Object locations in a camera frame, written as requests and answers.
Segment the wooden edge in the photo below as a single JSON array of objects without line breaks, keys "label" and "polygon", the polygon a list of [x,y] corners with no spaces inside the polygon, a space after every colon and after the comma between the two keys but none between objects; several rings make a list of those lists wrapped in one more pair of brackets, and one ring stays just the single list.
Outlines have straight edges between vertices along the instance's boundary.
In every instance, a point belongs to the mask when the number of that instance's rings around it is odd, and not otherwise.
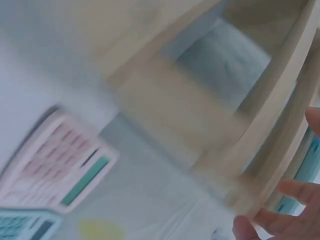
[{"label": "wooden edge", "polygon": [[[292,180],[295,178],[302,162],[304,161],[306,154],[311,146],[313,141],[314,134],[312,131],[307,131],[305,136],[303,137],[300,146],[298,147],[291,163],[289,164],[288,168],[284,172],[281,180]],[[277,189],[273,191],[270,195],[269,199],[266,201],[265,207],[269,210],[273,211],[279,204],[280,200],[282,199],[283,194],[281,194]]]},{"label": "wooden edge", "polygon": [[123,84],[123,81],[128,79],[128,75],[131,72],[145,64],[153,55],[158,53],[165,44],[174,39],[179,32],[184,30],[189,24],[194,22],[198,17],[204,14],[209,9],[216,6],[221,0],[203,0],[192,10],[179,17],[174,23],[169,25],[164,31],[159,33],[153,40],[147,43],[142,49],[128,59],[123,65],[119,66],[115,72],[104,71],[104,66],[108,62],[108,59],[101,58],[97,64],[100,66],[102,75],[106,78],[107,83],[111,86],[119,86]]},{"label": "wooden edge", "polygon": [[191,159],[190,165],[212,146],[234,145],[248,127],[212,92],[160,56],[149,59],[114,91],[132,120],[174,157]]},{"label": "wooden edge", "polygon": [[[283,98],[282,101],[277,102],[277,105],[278,108],[284,108],[285,100],[291,94],[311,47],[319,24],[319,15],[319,1],[309,0],[282,47],[273,56],[259,80],[239,106],[238,111],[254,119],[262,112],[263,107],[268,103],[268,99],[271,97],[279,98],[279,92],[281,92]],[[287,86],[286,91],[284,87],[278,88],[282,85]]]},{"label": "wooden edge", "polygon": [[[305,109],[308,106],[317,106],[319,100],[319,64],[320,49],[306,62],[305,72],[301,72],[287,106],[252,161],[254,167],[248,167],[244,173],[245,176],[251,177],[251,182],[259,189],[251,213],[256,213],[275,190],[306,133],[308,123]],[[247,198],[244,195],[239,196],[234,207],[240,208]]]},{"label": "wooden edge", "polygon": [[[256,155],[270,134],[295,87],[315,35],[319,16],[319,0],[310,0],[281,50],[258,80],[258,87],[251,91],[240,108],[251,109],[253,102],[257,102],[254,108],[260,107],[254,111],[256,115],[248,129],[236,145],[224,155],[217,155],[212,149],[199,159],[193,167],[194,171],[201,173],[207,169],[214,169],[217,174],[222,174],[225,178],[236,178],[244,172],[250,159]],[[253,113],[251,110],[243,112],[249,115]]]},{"label": "wooden edge", "polygon": [[223,17],[274,55],[308,0],[228,0]]}]

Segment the light wood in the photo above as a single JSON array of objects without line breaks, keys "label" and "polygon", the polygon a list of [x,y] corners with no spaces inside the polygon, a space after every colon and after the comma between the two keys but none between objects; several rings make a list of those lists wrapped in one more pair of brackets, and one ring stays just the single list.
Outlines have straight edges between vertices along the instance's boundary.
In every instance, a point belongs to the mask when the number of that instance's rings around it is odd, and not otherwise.
[{"label": "light wood", "polygon": [[105,79],[146,61],[220,0],[72,0],[69,21]]},{"label": "light wood", "polygon": [[[292,180],[296,176],[302,162],[304,161],[306,154],[311,146],[311,143],[314,138],[314,133],[311,131],[307,131],[307,133],[304,135],[300,146],[298,147],[291,163],[289,164],[288,168],[284,172],[281,180]],[[283,197],[283,194],[281,194],[277,189],[273,191],[271,196],[266,202],[266,207],[273,211],[279,204],[281,198]]]},{"label": "light wood", "polygon": [[[244,175],[259,189],[251,212],[255,213],[263,206],[292,161],[307,130],[305,109],[316,107],[319,102],[320,49],[305,63],[305,72],[301,72],[287,106],[268,136],[261,150],[252,160]],[[233,206],[236,209],[248,199],[240,195]]]},{"label": "light wood", "polygon": [[257,85],[240,109],[252,122],[236,145],[225,154],[212,149],[199,159],[193,171],[236,178],[256,155],[283,111],[306,59],[320,16],[318,0],[310,0],[292,28],[281,50],[272,58]]},{"label": "light wood", "polygon": [[128,116],[188,166],[209,148],[234,145],[248,126],[190,74],[159,56],[113,91]]},{"label": "light wood", "polygon": [[273,56],[308,0],[229,0],[223,17]]}]

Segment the white surface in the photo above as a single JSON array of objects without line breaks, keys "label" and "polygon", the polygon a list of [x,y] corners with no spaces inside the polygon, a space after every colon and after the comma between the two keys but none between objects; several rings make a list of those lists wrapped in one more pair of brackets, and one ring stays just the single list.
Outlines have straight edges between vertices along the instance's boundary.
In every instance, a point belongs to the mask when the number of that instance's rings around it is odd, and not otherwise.
[{"label": "white surface", "polygon": [[84,240],[79,222],[111,221],[125,240],[211,240],[217,228],[232,240],[234,215],[202,191],[122,117],[101,133],[120,158],[106,178],[71,214],[57,240]]}]

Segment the wooden shelf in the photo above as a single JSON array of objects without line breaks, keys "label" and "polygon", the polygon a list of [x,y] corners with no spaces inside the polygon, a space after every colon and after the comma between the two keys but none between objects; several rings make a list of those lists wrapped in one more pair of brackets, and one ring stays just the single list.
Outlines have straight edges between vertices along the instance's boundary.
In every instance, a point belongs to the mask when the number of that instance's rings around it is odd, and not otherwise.
[{"label": "wooden shelf", "polygon": [[[253,213],[266,203],[294,158],[308,127],[305,109],[318,106],[319,64],[320,48],[308,58],[283,113],[244,172],[244,176],[257,186],[251,208]],[[246,199],[247,196],[240,195],[233,207],[241,209]]]},{"label": "wooden shelf", "polygon": [[[314,133],[312,131],[307,131],[304,135],[300,146],[298,147],[292,161],[290,162],[288,168],[284,172],[282,178],[280,179],[280,182],[283,180],[292,180],[296,176],[302,162],[304,161],[306,154],[311,146],[311,143],[314,138]],[[281,198],[283,195],[278,192],[277,189],[273,191],[269,199],[267,200],[265,206],[273,211],[277,205],[279,204]]]},{"label": "wooden shelf", "polygon": [[307,0],[228,0],[223,17],[273,56]]},{"label": "wooden shelf", "polygon": [[225,154],[212,149],[199,159],[193,170],[212,176],[210,170],[224,178],[240,176],[248,161],[258,152],[283,111],[305,62],[318,26],[320,4],[310,0],[287,36],[279,52],[272,58],[257,84],[245,98],[239,112],[251,123],[236,145]]}]

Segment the blue object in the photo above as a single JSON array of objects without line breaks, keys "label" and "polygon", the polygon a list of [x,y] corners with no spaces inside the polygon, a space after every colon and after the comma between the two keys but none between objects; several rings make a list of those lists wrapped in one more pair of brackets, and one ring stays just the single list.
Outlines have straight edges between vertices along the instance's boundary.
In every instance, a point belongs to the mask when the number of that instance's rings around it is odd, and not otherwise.
[{"label": "blue object", "polygon": [[49,240],[62,221],[46,210],[0,209],[0,240]]},{"label": "blue object", "polygon": [[[320,140],[313,137],[311,146],[294,179],[300,182],[313,182],[320,170]],[[289,197],[282,197],[275,211],[280,214],[294,214],[299,203]]]}]

